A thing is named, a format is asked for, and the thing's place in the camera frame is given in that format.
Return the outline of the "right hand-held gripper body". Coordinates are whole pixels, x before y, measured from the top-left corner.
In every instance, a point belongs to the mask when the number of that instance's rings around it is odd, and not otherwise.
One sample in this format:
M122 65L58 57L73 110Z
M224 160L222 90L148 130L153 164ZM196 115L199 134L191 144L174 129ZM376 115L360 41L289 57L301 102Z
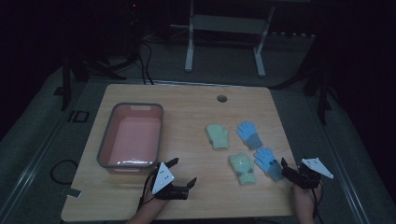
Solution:
M302 159L296 170L290 169L288 180L302 189L315 189L323 176L333 179L333 174L319 158Z

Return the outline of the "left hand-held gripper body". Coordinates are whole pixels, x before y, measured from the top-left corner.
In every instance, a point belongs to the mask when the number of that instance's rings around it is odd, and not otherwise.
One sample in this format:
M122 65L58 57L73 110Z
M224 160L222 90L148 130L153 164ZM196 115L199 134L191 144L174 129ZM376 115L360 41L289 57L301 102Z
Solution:
M170 171L172 166L173 163L160 163L155 174L154 183L151 185L151 192L155 198L160 200L187 200L189 188L173 184L175 177Z

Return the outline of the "blue glove with dark dots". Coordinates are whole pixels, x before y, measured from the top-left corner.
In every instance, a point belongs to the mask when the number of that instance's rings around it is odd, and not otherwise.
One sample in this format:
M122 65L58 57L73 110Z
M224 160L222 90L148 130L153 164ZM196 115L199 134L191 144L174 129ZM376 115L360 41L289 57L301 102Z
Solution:
M269 147L257 149L254 153L255 163L268 175L273 181L277 182L283 178L282 168L273 151Z

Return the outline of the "green mitten with face print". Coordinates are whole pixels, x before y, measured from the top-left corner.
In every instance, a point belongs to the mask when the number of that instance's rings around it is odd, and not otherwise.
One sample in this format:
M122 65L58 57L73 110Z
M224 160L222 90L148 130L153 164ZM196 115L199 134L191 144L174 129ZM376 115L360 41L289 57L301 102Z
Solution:
M245 152L230 156L229 163L241 186L254 185L256 183L254 163Z

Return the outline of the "blue glove with grey cuff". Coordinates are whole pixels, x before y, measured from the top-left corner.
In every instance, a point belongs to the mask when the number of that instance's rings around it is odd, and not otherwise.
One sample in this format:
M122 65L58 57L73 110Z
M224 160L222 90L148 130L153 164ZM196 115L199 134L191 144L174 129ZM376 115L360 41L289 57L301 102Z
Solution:
M258 136L255 125L250 121L243 121L237 125L237 135L247 145L249 149L258 149L263 146L262 140Z

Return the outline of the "pink basin with grey rim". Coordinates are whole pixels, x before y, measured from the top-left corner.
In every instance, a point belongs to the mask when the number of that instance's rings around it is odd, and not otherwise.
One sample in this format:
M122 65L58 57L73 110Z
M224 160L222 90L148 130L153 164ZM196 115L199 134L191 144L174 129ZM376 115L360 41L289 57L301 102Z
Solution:
M148 173L159 157L162 130L161 105L116 104L99 147L98 164L111 174Z

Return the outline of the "plain green mitten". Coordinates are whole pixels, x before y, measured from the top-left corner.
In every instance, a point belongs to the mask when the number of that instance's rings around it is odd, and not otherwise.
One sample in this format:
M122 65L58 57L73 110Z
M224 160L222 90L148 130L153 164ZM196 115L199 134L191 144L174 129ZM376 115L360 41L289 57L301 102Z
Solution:
M219 124L209 124L205 128L208 141L213 149L229 146L229 132Z

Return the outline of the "person's left hand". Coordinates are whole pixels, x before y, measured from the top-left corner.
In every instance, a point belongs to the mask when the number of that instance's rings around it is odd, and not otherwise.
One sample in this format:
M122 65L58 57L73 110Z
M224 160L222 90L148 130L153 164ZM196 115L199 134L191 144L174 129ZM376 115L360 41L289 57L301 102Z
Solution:
M141 209L146 211L149 210L158 216L168 203L169 200L155 198L152 192L148 189L145 193Z

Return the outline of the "person's right hand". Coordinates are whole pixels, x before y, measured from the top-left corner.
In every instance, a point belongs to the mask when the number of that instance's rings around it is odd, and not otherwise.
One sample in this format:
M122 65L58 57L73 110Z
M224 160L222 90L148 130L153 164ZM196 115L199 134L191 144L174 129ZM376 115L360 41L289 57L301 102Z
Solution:
M315 189L302 189L297 185L292 187L293 208L297 217L313 217L315 207L322 198L322 186Z

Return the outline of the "black stand with angled legs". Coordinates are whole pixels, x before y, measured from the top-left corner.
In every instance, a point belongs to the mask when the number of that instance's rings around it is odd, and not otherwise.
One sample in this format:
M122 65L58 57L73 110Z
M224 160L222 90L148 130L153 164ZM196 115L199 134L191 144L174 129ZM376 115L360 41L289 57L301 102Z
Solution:
M327 62L302 62L295 76L280 84L271 86L270 90L283 90L305 79L306 83L303 87L303 94L305 96L313 96L315 93L318 93L317 115L321 124L326 125L326 111L331 109L327 100L331 68L331 65Z

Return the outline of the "black tripod stand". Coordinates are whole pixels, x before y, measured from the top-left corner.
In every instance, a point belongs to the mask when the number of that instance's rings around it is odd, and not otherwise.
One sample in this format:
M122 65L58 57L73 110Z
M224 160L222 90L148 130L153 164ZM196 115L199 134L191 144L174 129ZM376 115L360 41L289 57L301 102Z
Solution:
M77 81L87 82L90 78L90 75L86 71L87 66L91 66L98 70L105 77L124 80L124 77L116 75L109 68L104 67L82 52L65 50L62 54L62 86L58 87L54 93L55 95L61 96L63 99L62 111L65 111L71 102L71 74L74 74Z

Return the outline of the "black rectangular floor bracket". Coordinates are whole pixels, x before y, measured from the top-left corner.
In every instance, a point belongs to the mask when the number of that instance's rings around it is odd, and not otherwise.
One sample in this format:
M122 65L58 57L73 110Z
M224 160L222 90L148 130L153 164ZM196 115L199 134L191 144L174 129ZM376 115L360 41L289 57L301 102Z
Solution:
M73 110L68 118L68 122L83 123L87 122L90 113L88 111Z

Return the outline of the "white metal stand frame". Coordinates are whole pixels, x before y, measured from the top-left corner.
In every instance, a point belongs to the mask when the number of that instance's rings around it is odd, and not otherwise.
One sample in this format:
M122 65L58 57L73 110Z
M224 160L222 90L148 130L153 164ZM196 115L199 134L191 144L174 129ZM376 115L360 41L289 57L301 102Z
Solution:
M265 77L266 72L263 64L262 50L266 37L269 34L269 28L275 11L275 7L270 7L266 19L249 19L196 14L194 12L194 0L190 0L189 39L184 70L186 72L192 71L195 30L250 34L259 35L261 38L260 42L253 48L253 56L258 76Z

